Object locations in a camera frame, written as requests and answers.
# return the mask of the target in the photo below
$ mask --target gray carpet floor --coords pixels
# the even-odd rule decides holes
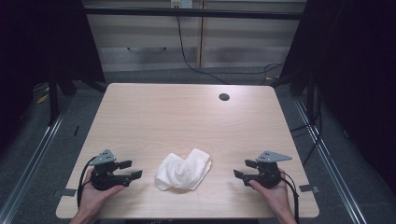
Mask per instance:
[[[207,71],[223,72],[223,68]],[[260,68],[227,68],[228,72],[257,72]],[[257,85],[265,80],[264,74],[216,74],[228,84]],[[197,83],[224,84],[206,75],[189,69],[152,70],[142,72],[118,72],[106,74],[107,84],[111,82],[140,83]],[[73,170],[78,154],[92,125],[95,113],[101,103],[103,94],[76,82],[77,94],[72,97],[66,108],[62,124],[49,145],[44,160],[33,176],[33,182],[24,195],[12,223],[67,223],[68,220],[55,216],[59,198],[53,196],[57,189],[64,189]],[[35,99],[41,92],[35,93]],[[276,95],[281,104],[290,129],[304,124],[294,98],[290,96],[289,85],[276,88]],[[69,98],[60,95],[63,105]],[[352,194],[355,196],[367,223],[395,223],[396,198],[382,182],[375,170],[361,156],[359,149],[347,139],[344,130],[325,105],[322,104],[321,136],[332,153],[340,173],[344,177]],[[5,155],[0,159],[0,205],[17,184],[19,177],[35,152],[43,134],[48,128],[50,105],[46,101],[37,105],[31,103],[21,121],[19,132],[9,145]],[[314,145],[307,129],[291,133],[302,159]],[[353,223],[344,203],[317,152],[304,167],[313,186],[318,186],[315,194],[320,214],[315,218],[302,218],[301,223]],[[123,220],[103,220],[101,223],[123,223]],[[277,223],[273,218],[260,220],[260,223]]]

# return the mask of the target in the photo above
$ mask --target person's right hand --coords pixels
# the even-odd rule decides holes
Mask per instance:
[[[279,169],[282,178],[285,178],[283,170]],[[293,214],[290,210],[288,188],[284,181],[280,181],[272,189],[266,189],[259,182],[255,180],[250,180],[249,184],[255,190],[257,190],[265,201],[267,201],[268,206],[274,212],[280,223],[296,223]]]

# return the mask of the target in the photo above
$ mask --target table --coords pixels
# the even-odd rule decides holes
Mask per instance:
[[[230,99],[220,100],[222,93]],[[159,191],[154,177],[163,159],[171,152],[185,159],[195,147],[212,158],[212,166],[198,188]],[[271,87],[111,84],[68,189],[77,188],[83,166],[106,148],[118,161],[133,161],[131,168],[118,170],[116,175],[142,169],[143,176],[111,198],[99,218],[272,217],[260,194],[233,176],[233,169],[257,174],[257,170],[245,166],[245,160],[254,160],[264,150],[292,156],[293,160],[281,161],[278,166],[296,186],[308,184]],[[313,193],[298,193],[300,217],[316,217],[318,206]],[[290,190],[289,196],[293,206]],[[77,210],[76,196],[63,196],[56,215],[71,218]]]

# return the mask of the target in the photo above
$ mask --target white towel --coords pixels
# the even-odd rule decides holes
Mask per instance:
[[[210,169],[210,156],[194,148],[186,160],[169,154],[158,168],[155,185],[159,190],[170,188],[195,190]]]

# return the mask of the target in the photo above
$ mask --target black horizontal bar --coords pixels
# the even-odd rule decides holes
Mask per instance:
[[[154,8],[154,7],[36,7],[45,10],[70,10],[77,13],[94,15],[136,15],[136,16],[178,16],[211,18],[244,18],[298,21],[303,13],[265,12],[265,11],[229,11],[212,9]]]

